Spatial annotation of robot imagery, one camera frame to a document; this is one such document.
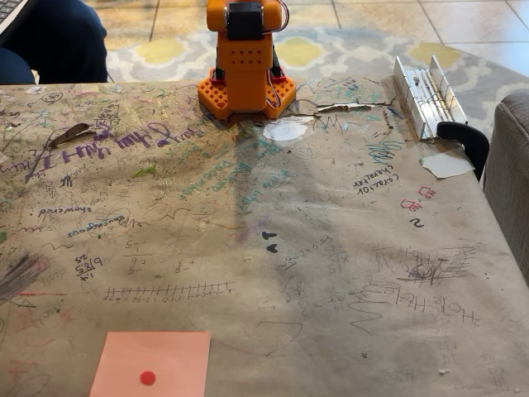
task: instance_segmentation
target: tile floor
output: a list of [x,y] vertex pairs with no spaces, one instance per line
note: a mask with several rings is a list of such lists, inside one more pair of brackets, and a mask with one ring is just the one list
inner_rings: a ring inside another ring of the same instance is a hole
[[[107,48],[205,27],[206,0],[85,0]],[[287,0],[293,26],[369,27],[482,56],[529,75],[529,0]]]

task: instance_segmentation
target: black arrow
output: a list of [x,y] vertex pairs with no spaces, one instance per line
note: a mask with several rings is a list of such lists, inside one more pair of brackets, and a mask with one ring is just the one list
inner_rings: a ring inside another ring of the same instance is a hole
[[266,249],[270,252],[273,252],[274,254],[278,252],[278,250],[275,249],[277,247],[277,244],[272,244],[271,246],[267,246]]
[[277,234],[275,234],[275,233],[262,232],[262,233],[261,233],[261,236],[263,236],[263,238],[264,238],[265,240],[268,240],[268,239],[271,238],[271,237],[276,237]]

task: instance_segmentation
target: red dot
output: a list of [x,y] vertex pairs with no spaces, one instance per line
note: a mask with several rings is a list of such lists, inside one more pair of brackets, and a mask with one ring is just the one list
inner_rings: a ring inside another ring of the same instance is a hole
[[140,374],[140,383],[145,386],[151,386],[155,383],[156,375],[151,371],[144,371]]

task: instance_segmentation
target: paper-covered table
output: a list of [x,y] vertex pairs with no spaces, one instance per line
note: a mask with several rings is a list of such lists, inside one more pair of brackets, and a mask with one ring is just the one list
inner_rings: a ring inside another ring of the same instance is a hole
[[421,167],[393,78],[296,89],[218,122],[193,82],[2,87],[2,397],[87,396],[108,331],[211,332],[208,397],[528,395],[474,175]]

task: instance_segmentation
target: wire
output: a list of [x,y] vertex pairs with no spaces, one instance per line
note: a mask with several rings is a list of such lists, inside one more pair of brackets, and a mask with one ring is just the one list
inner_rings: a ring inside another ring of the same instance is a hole
[[279,5],[283,8],[284,10],[284,15],[285,15],[285,20],[284,20],[284,24],[279,28],[279,29],[273,29],[273,30],[269,30],[269,31],[263,31],[264,33],[277,33],[278,31],[282,31],[285,27],[287,27],[288,25],[288,21],[290,20],[290,12],[288,11],[288,7],[287,7],[287,4],[283,1],[283,0],[277,0],[277,2],[279,3]]
[[274,96],[275,96],[275,105],[272,103],[272,101],[270,101],[268,99],[268,97],[266,97],[266,102],[272,107],[272,108],[279,108],[281,106],[281,99],[279,99],[279,95],[278,93],[275,92],[275,88],[274,86],[272,85],[272,80],[270,80],[270,71],[267,70],[266,71],[266,80],[267,80],[267,83],[268,85],[270,86],[270,88],[272,89],[272,92],[274,93]]

